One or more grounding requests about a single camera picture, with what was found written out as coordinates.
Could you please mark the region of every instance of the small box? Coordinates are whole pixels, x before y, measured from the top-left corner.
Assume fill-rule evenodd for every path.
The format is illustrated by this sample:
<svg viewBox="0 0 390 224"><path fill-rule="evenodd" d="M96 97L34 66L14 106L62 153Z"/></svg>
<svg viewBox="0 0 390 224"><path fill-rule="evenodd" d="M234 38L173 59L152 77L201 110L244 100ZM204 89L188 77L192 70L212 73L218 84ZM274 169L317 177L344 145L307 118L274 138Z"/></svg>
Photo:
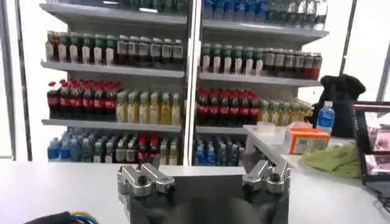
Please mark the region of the small box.
<svg viewBox="0 0 390 224"><path fill-rule="evenodd" d="M328 146L330 135L313 128L290 128L286 131L284 147L289 154L302 155L306 150L323 150Z"/></svg>

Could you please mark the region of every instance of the white countertop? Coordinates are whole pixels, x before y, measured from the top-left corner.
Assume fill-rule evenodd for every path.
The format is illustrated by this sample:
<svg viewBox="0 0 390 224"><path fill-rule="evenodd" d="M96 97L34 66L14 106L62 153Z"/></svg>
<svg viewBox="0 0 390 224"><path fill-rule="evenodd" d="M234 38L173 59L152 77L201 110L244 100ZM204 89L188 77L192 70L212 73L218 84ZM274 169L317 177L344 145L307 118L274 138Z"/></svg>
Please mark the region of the white countertop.
<svg viewBox="0 0 390 224"><path fill-rule="evenodd" d="M128 223L118 200L116 164L0 163L0 223L63 211L88 211L99 223ZM167 175L243 174L242 167L160 168ZM390 223L358 180L291 172L289 224Z"/></svg>

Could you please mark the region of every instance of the metal shelf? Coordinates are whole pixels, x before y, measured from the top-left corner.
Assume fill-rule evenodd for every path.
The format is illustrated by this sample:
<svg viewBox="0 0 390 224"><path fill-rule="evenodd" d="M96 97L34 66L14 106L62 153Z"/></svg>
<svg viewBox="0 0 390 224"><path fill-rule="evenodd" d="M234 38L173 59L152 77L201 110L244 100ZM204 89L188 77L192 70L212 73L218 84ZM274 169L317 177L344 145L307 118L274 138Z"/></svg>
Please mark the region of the metal shelf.
<svg viewBox="0 0 390 224"><path fill-rule="evenodd" d="M310 43L314 40L326 37L329 32L322 30L309 30L295 27L285 27L252 22L230 22L204 19L203 26L207 30L220 32L240 32L243 34L255 34L257 37L267 38L273 41L297 43L299 45Z"/></svg>
<svg viewBox="0 0 390 224"><path fill-rule="evenodd" d="M144 22L154 24L185 25L184 16L171 16L158 13L134 12L130 10L108 9L72 4L45 4L39 5L41 9L52 14L65 23L88 22L98 19L99 22Z"/></svg>
<svg viewBox="0 0 390 224"><path fill-rule="evenodd" d="M43 125L56 125L66 127L80 128L103 128L116 130L138 130L138 131L163 131L163 132L179 132L181 126L173 125L154 125L154 124L131 124L119 122L105 121L78 121L66 119L42 119Z"/></svg>
<svg viewBox="0 0 390 224"><path fill-rule="evenodd" d="M196 131L198 133L245 135L243 128L197 126Z"/></svg>
<svg viewBox="0 0 390 224"><path fill-rule="evenodd" d="M296 86L296 87L321 86L321 83L318 82L317 80L285 79L285 78L264 77L264 76L200 73L199 78L203 80L264 83L264 84L286 85L286 86Z"/></svg>
<svg viewBox="0 0 390 224"><path fill-rule="evenodd" d="M42 67L51 68L62 71L82 71L82 72L97 72L107 74L123 74L123 75L143 75L143 76L159 76L182 78L184 72L148 69L148 68L134 68L126 66L101 66L101 65L83 65L74 63L59 63L59 62L41 62Z"/></svg>

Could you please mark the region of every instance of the backpack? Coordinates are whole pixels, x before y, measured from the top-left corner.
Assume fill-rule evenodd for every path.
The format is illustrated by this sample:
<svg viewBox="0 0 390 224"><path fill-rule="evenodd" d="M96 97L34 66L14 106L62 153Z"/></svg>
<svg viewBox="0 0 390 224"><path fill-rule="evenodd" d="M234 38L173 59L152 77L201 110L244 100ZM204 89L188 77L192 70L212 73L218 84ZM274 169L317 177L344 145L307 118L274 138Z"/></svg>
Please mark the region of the backpack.
<svg viewBox="0 0 390 224"><path fill-rule="evenodd" d="M358 79L345 74L341 76L326 75L321 78L321 85L324 87L324 91L318 103L314 104L313 116L309 119L313 124L313 128L317 125L318 112L324 107L324 102L332 101L332 108L335 111L335 123L331 136L353 138L350 107L352 102L357 101L359 95L366 91L366 87Z"/></svg>

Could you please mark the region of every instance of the juice bottle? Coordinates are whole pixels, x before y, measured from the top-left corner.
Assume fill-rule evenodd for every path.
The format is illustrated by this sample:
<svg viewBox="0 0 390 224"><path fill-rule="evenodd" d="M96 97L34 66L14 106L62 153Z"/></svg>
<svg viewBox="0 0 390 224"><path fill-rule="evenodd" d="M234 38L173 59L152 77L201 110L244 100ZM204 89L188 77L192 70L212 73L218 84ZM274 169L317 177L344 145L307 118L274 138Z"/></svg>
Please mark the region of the juice bottle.
<svg viewBox="0 0 390 224"><path fill-rule="evenodd" d="M285 127L290 124L290 103L284 102L281 110L282 122L280 126Z"/></svg>
<svg viewBox="0 0 390 224"><path fill-rule="evenodd" d="M167 165L168 163L168 141L164 139L160 145L160 165Z"/></svg>
<svg viewBox="0 0 390 224"><path fill-rule="evenodd" d="M149 124L150 121L150 105L149 93L143 92L140 100L140 124Z"/></svg>
<svg viewBox="0 0 390 224"><path fill-rule="evenodd" d="M160 102L158 91L151 95L151 121L150 124L160 123Z"/></svg>
<svg viewBox="0 0 390 224"><path fill-rule="evenodd" d="M116 121L116 91L113 85L107 87L104 107L106 119L108 121Z"/></svg>
<svg viewBox="0 0 390 224"><path fill-rule="evenodd" d="M176 140L172 140L171 142L171 147L169 151L169 165L176 166L177 165L177 160L179 158L179 151L177 150L177 144Z"/></svg>
<svg viewBox="0 0 390 224"><path fill-rule="evenodd" d="M118 93L116 101L116 121L127 122L127 92Z"/></svg>
<svg viewBox="0 0 390 224"><path fill-rule="evenodd" d="M70 90L67 82L62 83L60 91L60 112L63 117L71 116Z"/></svg>
<svg viewBox="0 0 390 224"><path fill-rule="evenodd" d="M172 97L172 125L181 125L182 117L180 112L180 95L174 93Z"/></svg>
<svg viewBox="0 0 390 224"><path fill-rule="evenodd" d="M306 111L305 111L305 105L300 103L299 104L299 112L298 112L298 118L299 121L304 121L304 117L306 116Z"/></svg>
<svg viewBox="0 0 390 224"><path fill-rule="evenodd" d="M55 82L49 83L50 89L47 93L50 118L58 117L60 111L60 93L55 88Z"/></svg>
<svg viewBox="0 0 390 224"><path fill-rule="evenodd" d="M169 93L163 93L163 101L161 104L161 124L171 124L171 101Z"/></svg>
<svg viewBox="0 0 390 224"><path fill-rule="evenodd" d="M104 119L104 94L101 85L95 86L95 93L93 97L93 106L95 110L95 118L97 120Z"/></svg>
<svg viewBox="0 0 390 224"><path fill-rule="evenodd" d="M140 103L138 99L138 91L133 91L129 94L129 105L127 106L127 120L130 123L139 123Z"/></svg>
<svg viewBox="0 0 390 224"><path fill-rule="evenodd" d="M299 104L298 103L290 103L291 104L291 112L290 112L290 121L289 123L293 123L299 120Z"/></svg>

